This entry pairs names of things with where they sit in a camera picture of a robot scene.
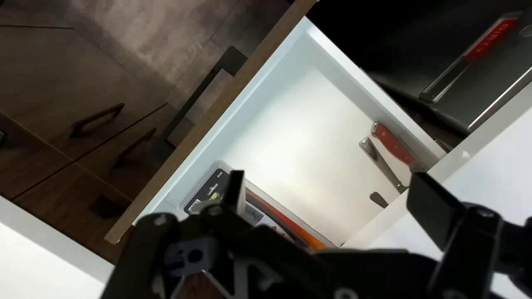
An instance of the cabinet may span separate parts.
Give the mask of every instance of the cabinet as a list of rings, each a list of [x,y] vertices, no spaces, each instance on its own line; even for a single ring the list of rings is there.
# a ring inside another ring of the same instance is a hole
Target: cabinet
[[[0,110],[73,160],[164,101],[74,30],[0,27],[0,45]]]
[[[4,198],[18,196],[69,163],[1,113],[0,140],[0,193]]]
[[[159,168],[167,90],[71,28],[0,27],[0,45],[0,194],[116,261],[102,236]]]

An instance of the red tool handle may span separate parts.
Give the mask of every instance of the red tool handle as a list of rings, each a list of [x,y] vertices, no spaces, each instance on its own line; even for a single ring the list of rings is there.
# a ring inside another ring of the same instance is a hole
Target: red tool handle
[[[413,156],[410,155],[410,151],[400,143],[400,140],[392,135],[382,123],[375,123],[372,126],[372,136],[375,136],[383,146],[385,150],[393,155],[397,160],[400,160],[402,163],[405,163],[407,166],[413,165]]]

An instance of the drawer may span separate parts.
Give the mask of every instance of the drawer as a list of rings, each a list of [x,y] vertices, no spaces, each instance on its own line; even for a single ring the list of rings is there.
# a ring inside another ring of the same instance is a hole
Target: drawer
[[[0,131],[0,193],[4,198],[14,198],[69,163],[4,115],[0,115]]]
[[[134,199],[161,165],[154,156],[152,141],[159,136],[174,113],[174,108],[164,105],[146,120],[86,155],[79,163],[102,181]],[[174,145],[179,143],[191,126],[191,121],[184,118],[169,141]]]
[[[119,246],[102,236],[114,224],[127,199],[71,165],[13,203],[107,261]]]
[[[71,158],[162,105],[164,90],[131,77],[73,30],[0,28],[0,45],[0,110]]]
[[[212,118],[217,111],[221,105],[212,106]],[[159,186],[147,186],[136,199],[142,203],[132,203],[134,209],[131,204],[124,216],[147,203],[141,214],[169,211],[186,218],[182,208],[194,186],[222,163],[244,170],[279,206],[340,246],[382,213],[370,198],[373,193],[387,203],[398,198],[392,181],[360,148],[372,123],[383,123],[400,138],[417,161],[415,171],[427,171],[445,155],[305,18],[219,115],[211,128],[191,131],[197,138],[186,140],[191,145],[169,158],[172,168],[164,165]]]

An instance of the kitchen cabinet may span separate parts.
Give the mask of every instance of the kitchen cabinet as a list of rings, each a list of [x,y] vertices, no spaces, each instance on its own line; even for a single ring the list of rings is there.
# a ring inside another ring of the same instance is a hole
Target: kitchen cabinet
[[[0,193],[14,198],[69,165],[64,155],[43,145],[0,113]]]
[[[132,199],[159,168],[152,141],[174,113],[169,105],[161,106],[146,120],[81,158],[79,165]],[[176,140],[181,140],[187,128],[181,128],[181,136]]]
[[[1,113],[73,160],[164,103],[74,30],[0,27],[0,45]]]

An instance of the drawer handle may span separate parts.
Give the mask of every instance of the drawer handle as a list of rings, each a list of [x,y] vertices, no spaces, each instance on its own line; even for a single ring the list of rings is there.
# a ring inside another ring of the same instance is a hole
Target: drawer handle
[[[6,136],[8,136],[8,133],[0,130],[0,148],[4,146]]]
[[[126,161],[126,156],[136,148],[139,146],[142,141],[149,141],[152,138],[152,135],[156,133],[156,128],[146,131],[142,136],[139,136],[134,143],[131,143],[126,150],[122,150],[116,161],[114,161],[114,166],[112,168],[121,168]]]
[[[194,93],[186,100],[186,103],[181,106],[181,110],[172,116],[172,120],[167,123],[164,131],[159,136],[159,141],[156,146],[159,146],[161,161],[164,161],[169,153],[174,150],[172,145],[169,145],[166,140],[172,133],[172,130],[184,120],[186,113],[196,105],[202,91],[212,83],[216,75],[224,70],[231,77],[235,77],[239,68],[245,63],[247,57],[242,55],[234,47],[229,47],[216,62],[216,65],[209,70],[209,73],[202,78],[202,82],[196,86]]]
[[[119,103],[119,105],[109,106],[109,108],[106,108],[106,110],[101,110],[101,111],[98,111],[98,113],[94,113],[94,115],[91,115],[91,116],[86,116],[86,118],[83,118],[83,120],[74,121],[74,123],[71,125],[69,138],[81,136],[83,128],[84,128],[86,125],[89,125],[89,123],[93,123],[93,121],[96,121],[96,120],[99,120],[99,118],[102,118],[102,116],[106,116],[106,115],[111,115],[111,120],[116,118],[116,116],[121,113],[122,106],[124,106],[124,103]]]

